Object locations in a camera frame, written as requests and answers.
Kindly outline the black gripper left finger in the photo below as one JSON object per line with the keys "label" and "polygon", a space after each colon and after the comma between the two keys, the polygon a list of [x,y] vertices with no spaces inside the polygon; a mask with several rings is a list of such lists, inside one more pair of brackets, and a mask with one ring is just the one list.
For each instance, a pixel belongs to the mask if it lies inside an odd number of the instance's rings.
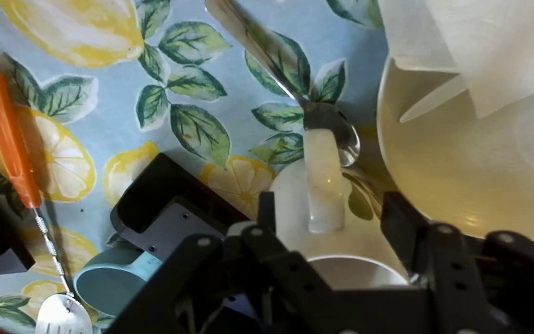
{"label": "black gripper left finger", "polygon": [[271,191],[260,193],[258,223],[267,230],[276,230],[275,195]]}

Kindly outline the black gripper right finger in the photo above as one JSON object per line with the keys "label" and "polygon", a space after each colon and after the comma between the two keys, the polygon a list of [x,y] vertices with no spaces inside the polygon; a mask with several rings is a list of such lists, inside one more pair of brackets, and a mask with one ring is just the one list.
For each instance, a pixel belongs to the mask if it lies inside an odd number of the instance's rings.
{"label": "black gripper right finger", "polygon": [[388,191],[382,200],[382,234],[390,241],[403,267],[414,275],[421,269],[421,250],[429,221],[397,193]]}

